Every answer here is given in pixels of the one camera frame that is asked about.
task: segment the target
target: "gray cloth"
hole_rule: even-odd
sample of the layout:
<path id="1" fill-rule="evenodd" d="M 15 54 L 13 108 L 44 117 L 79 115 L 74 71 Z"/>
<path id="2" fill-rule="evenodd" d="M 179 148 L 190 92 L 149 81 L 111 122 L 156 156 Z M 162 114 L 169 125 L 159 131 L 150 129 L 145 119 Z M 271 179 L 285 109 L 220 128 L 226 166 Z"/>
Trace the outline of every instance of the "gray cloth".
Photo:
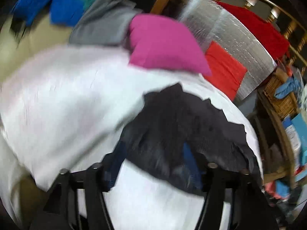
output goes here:
<path id="1" fill-rule="evenodd" d="M 73 28 L 71 44 L 120 45 L 133 17 L 141 13 L 128 0 L 96 0 Z"/>

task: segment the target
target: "wicker basket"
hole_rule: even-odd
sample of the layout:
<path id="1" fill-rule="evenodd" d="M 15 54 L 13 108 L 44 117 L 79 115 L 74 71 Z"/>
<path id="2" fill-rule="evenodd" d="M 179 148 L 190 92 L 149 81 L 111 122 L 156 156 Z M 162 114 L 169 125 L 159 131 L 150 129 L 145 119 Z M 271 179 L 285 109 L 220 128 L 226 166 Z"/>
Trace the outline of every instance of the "wicker basket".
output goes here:
<path id="1" fill-rule="evenodd" d="M 291 117 L 297 114 L 297 100 L 293 92 L 283 99 L 277 99 L 274 97 L 275 90 L 282 84 L 283 82 L 273 74 L 263 90 L 264 95 L 268 98 L 281 120 L 283 120 L 288 114 L 290 114 Z"/>

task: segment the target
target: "silver surface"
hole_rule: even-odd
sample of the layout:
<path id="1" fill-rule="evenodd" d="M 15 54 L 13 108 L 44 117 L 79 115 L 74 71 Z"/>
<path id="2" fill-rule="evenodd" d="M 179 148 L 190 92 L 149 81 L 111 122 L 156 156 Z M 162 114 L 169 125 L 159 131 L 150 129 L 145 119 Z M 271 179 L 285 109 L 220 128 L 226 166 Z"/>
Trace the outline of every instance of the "silver surface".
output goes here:
<path id="1" fill-rule="evenodd" d="M 212 0 L 188 0 L 176 19 L 190 29 L 203 52 L 214 40 L 247 68 L 236 101 L 247 97 L 276 67 L 275 61 L 254 35 Z"/>

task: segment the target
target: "red cloth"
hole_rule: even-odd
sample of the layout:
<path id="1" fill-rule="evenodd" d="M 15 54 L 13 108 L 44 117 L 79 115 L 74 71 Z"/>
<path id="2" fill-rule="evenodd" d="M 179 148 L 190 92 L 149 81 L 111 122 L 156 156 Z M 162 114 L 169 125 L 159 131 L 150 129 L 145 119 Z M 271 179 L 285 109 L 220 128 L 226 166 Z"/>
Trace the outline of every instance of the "red cloth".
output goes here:
<path id="1" fill-rule="evenodd" d="M 231 101 L 234 100 L 247 69 L 218 43 L 212 41 L 205 53 L 212 76 L 204 76 Z"/>
<path id="2" fill-rule="evenodd" d="M 282 57 L 289 48 L 289 42 L 273 25 L 246 8 L 217 2 L 232 13 L 264 46 L 274 60 Z"/>

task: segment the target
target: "black cloth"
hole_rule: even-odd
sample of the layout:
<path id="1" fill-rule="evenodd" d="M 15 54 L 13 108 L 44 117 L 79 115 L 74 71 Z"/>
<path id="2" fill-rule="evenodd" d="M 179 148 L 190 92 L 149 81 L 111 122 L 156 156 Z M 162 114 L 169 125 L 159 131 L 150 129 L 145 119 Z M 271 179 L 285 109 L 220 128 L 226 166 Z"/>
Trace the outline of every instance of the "black cloth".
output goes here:
<path id="1" fill-rule="evenodd" d="M 230 171 L 248 169 L 261 185 L 257 158 L 246 142 L 244 125 L 229 123 L 209 99 L 182 91 L 180 84 L 144 95 L 142 111 L 122 131 L 127 159 L 152 176 L 199 194 L 183 160 L 186 142 Z"/>

